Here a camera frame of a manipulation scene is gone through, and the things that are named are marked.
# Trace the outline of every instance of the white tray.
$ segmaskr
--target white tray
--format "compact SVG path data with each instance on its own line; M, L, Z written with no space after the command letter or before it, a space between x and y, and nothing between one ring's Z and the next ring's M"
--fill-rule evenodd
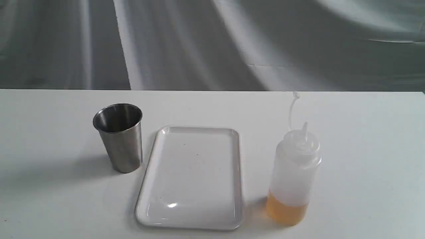
M239 134L227 128L158 131L136 205L146 226L233 230L243 220Z

